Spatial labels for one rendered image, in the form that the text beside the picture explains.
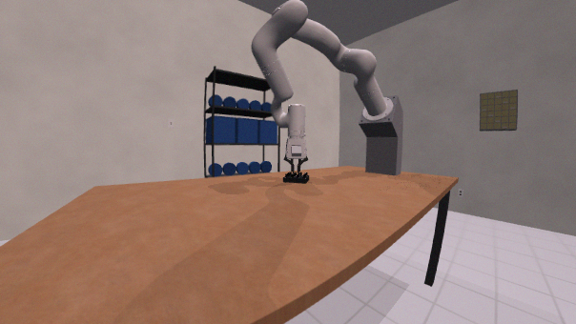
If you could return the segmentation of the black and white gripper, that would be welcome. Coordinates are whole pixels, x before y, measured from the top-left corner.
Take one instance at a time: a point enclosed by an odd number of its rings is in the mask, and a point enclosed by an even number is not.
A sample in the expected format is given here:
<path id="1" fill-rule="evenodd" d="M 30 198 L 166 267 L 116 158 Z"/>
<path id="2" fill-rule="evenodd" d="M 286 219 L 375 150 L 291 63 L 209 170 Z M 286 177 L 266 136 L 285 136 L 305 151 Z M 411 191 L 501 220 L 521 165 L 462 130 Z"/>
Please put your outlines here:
<path id="1" fill-rule="evenodd" d="M 301 156 L 292 156 L 292 150 L 291 150 L 292 145 L 301 145 Z M 291 161 L 289 159 L 291 159 Z M 306 142 L 305 142 L 304 138 L 290 137 L 289 139 L 287 139 L 286 154 L 285 154 L 284 160 L 291 164 L 291 172 L 293 172 L 295 169 L 294 159 L 298 159 L 298 173 L 299 173 L 300 172 L 300 165 L 303 162 L 308 161 L 308 158 L 306 155 Z M 301 160 L 301 159 L 303 159 L 303 160 Z"/>

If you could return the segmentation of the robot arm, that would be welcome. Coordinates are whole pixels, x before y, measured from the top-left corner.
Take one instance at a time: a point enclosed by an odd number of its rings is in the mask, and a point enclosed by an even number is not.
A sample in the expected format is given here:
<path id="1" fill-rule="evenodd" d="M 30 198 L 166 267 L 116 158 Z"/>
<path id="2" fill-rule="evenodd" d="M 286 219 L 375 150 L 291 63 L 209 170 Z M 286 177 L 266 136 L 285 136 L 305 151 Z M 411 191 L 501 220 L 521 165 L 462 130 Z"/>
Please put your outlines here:
<path id="1" fill-rule="evenodd" d="M 344 47 L 334 33 L 307 17 L 308 9 L 303 2 L 289 0 L 274 10 L 272 17 L 258 30 L 252 41 L 252 53 L 274 94 L 271 114 L 277 125 L 288 128 L 288 137 L 305 136 L 305 106 L 290 105 L 287 113 L 281 106 L 293 96 L 293 88 L 277 49 L 290 37 L 323 53 L 338 70 L 359 78 L 355 78 L 354 88 L 366 106 L 362 112 L 366 120 L 380 121 L 388 116 L 393 110 L 393 103 L 383 97 L 374 77 L 373 70 L 377 66 L 375 56 L 367 50 Z"/>

